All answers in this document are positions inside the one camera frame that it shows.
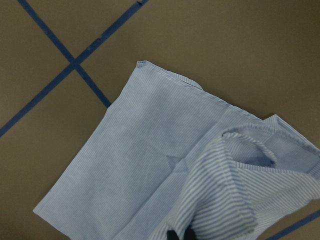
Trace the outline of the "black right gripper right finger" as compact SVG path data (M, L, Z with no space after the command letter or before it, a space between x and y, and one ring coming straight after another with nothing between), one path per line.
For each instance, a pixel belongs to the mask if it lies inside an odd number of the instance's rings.
M195 232L192 230L191 226L185 229L183 240L198 240Z

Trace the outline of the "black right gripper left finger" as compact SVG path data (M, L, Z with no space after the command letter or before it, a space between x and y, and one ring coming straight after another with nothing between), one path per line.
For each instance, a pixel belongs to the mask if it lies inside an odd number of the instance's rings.
M179 240L179 236L174 230L168 230L166 232L167 240Z

